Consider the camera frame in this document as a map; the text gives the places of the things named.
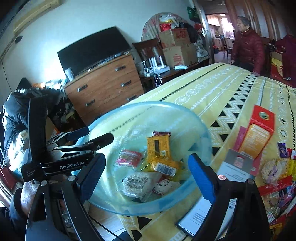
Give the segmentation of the person's left hand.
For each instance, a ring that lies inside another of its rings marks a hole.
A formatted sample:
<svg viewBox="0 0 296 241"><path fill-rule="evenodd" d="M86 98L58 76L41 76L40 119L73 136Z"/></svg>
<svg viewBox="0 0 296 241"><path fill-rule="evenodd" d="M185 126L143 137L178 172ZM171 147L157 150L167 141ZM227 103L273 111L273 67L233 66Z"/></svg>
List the person's left hand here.
<svg viewBox="0 0 296 241"><path fill-rule="evenodd" d="M38 187L39 184L36 184L33 180L23 184L20 202L21 209L26 216L29 215Z"/></svg>

